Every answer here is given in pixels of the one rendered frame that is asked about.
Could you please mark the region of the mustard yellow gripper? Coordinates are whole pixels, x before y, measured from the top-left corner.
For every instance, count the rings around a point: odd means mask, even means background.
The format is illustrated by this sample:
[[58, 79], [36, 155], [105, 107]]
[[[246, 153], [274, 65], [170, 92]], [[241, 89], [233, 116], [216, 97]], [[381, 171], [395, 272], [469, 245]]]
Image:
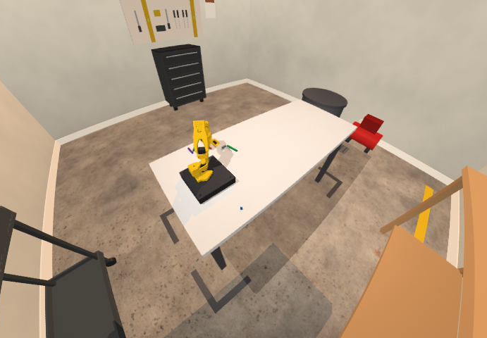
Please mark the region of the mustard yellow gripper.
[[[213, 144], [215, 147], [217, 147], [220, 143], [216, 140], [216, 139], [212, 139], [211, 137], [211, 132], [207, 135], [208, 137], [208, 141], [209, 141], [209, 147], [210, 147], [210, 144]], [[202, 140], [200, 140], [203, 144], [204, 142]], [[205, 146], [205, 144], [204, 144]]]

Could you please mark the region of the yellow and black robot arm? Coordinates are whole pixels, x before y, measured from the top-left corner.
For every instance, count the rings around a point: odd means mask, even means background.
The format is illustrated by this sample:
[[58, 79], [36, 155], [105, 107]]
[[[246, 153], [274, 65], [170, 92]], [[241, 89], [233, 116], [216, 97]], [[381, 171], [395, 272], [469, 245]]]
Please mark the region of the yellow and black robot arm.
[[[209, 123], [205, 120], [193, 121], [193, 126], [193, 147], [195, 148], [195, 153], [197, 153], [197, 157], [199, 157], [198, 159], [200, 159], [200, 163], [192, 163], [189, 165], [189, 167], [193, 171], [196, 181], [198, 181], [199, 183], [201, 181], [207, 181], [213, 174], [212, 170], [207, 170], [209, 164], [209, 144], [207, 134], [209, 134], [210, 132], [210, 127]], [[205, 146], [198, 147], [200, 139], [202, 139]]]

